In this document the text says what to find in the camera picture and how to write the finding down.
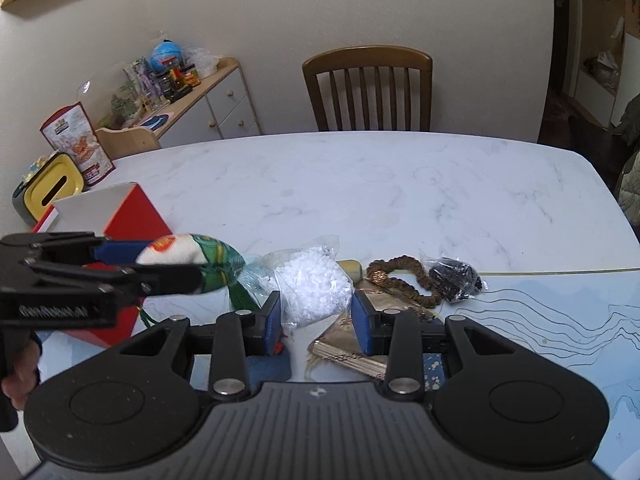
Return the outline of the person's left hand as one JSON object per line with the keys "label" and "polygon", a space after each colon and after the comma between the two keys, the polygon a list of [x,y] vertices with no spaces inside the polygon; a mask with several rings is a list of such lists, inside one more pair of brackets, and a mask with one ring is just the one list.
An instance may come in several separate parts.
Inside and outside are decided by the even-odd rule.
{"label": "person's left hand", "polygon": [[2,392],[17,411],[23,411],[32,390],[39,384],[38,364],[41,352],[35,341],[28,345],[13,364],[13,374],[1,382]]}

